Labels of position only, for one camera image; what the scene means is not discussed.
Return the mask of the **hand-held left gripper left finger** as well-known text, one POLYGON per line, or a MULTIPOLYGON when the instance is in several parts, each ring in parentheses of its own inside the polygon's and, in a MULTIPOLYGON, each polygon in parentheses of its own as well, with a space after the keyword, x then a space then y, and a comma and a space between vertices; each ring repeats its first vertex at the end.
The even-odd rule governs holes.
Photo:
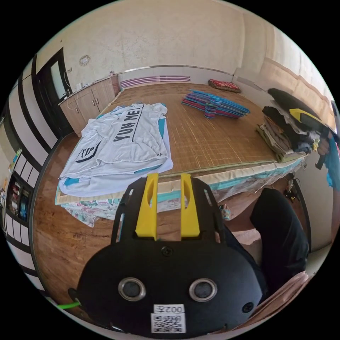
POLYGON ((157 240, 158 173, 149 174, 143 191, 135 232, 139 238, 157 240))

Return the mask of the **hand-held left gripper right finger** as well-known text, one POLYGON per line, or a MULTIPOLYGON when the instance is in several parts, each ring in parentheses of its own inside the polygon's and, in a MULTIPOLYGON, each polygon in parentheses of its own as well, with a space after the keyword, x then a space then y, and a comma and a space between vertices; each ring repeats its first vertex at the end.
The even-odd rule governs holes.
POLYGON ((200 234, 196 202, 190 174, 181 174, 181 240, 200 234))

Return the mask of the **person's right hand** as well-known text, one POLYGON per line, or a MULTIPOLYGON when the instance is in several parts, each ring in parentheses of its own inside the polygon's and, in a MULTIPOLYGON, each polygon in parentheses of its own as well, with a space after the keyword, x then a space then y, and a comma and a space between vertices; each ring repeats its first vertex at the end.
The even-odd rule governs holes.
POLYGON ((337 144, 331 131, 328 133, 327 137, 320 137, 317 148, 317 152, 320 156, 329 155, 333 157, 337 151, 337 144))

